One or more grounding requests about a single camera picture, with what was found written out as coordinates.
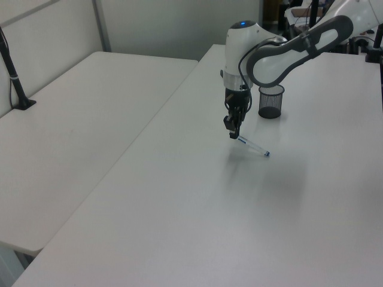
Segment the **white desk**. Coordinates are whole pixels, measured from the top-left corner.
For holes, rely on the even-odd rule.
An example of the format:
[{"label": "white desk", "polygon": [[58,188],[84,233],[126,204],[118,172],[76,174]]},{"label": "white desk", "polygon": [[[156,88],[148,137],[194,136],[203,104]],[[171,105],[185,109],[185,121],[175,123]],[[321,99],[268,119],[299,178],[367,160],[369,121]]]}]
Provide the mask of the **white desk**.
[{"label": "white desk", "polygon": [[229,139],[223,65],[215,45],[14,287],[381,286],[379,66],[308,62],[275,120],[254,88],[267,159]]},{"label": "white desk", "polygon": [[0,243],[36,254],[196,61],[94,53],[0,119]]}]

